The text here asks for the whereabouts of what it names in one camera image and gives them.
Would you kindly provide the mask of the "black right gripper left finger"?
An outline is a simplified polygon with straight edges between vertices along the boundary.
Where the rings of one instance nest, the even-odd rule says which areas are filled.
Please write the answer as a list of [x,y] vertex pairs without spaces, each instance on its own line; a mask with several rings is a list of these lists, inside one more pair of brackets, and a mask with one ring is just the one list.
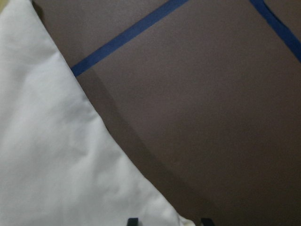
[[127,226],[139,226],[139,218],[129,218],[127,220]]

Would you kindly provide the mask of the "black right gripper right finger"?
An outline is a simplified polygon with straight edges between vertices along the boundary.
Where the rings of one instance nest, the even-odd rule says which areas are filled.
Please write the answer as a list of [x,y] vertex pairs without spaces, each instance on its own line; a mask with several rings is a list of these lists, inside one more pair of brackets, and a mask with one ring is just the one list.
[[202,226],[213,226],[213,221],[211,218],[201,218]]

